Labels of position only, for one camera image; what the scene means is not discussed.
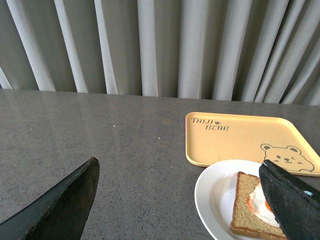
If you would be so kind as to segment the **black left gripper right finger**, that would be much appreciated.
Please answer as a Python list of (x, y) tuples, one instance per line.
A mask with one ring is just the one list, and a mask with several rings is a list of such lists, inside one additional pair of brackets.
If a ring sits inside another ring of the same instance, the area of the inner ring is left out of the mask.
[(288, 240), (320, 238), (320, 191), (280, 166), (264, 160), (259, 167), (262, 190)]

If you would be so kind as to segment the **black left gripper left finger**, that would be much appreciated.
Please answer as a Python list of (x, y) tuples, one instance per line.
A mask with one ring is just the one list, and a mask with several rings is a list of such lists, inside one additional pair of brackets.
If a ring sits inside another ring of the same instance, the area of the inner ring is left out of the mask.
[(91, 157), (42, 196), (0, 224), (2, 240), (79, 240), (100, 176)]

